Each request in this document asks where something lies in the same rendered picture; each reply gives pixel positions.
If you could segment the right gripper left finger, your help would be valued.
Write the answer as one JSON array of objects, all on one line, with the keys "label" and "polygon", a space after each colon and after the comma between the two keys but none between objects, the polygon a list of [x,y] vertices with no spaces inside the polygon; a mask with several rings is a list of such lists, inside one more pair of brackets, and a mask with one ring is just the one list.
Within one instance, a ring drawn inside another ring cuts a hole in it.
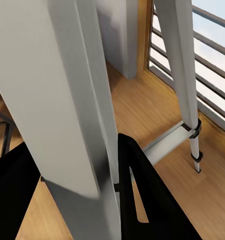
[{"label": "right gripper left finger", "polygon": [[41,173],[22,142],[0,158],[0,240],[15,240]]}]

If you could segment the camera tripod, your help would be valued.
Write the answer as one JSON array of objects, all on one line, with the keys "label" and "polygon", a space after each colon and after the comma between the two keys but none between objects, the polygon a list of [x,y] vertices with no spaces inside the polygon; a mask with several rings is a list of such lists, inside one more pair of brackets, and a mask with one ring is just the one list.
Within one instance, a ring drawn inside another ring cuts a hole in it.
[{"label": "camera tripod", "polygon": [[[153,1],[182,121],[142,151],[153,166],[189,138],[200,173],[192,0]],[[0,94],[73,240],[122,240],[118,131],[95,0],[0,0]]]}]

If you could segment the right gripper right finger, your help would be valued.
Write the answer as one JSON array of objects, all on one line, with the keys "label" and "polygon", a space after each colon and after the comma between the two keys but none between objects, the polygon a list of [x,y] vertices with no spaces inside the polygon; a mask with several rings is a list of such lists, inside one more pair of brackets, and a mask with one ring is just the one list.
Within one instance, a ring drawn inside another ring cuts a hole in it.
[{"label": "right gripper right finger", "polygon": [[[202,240],[138,143],[119,133],[121,240]],[[149,223],[138,221],[130,167]]]}]

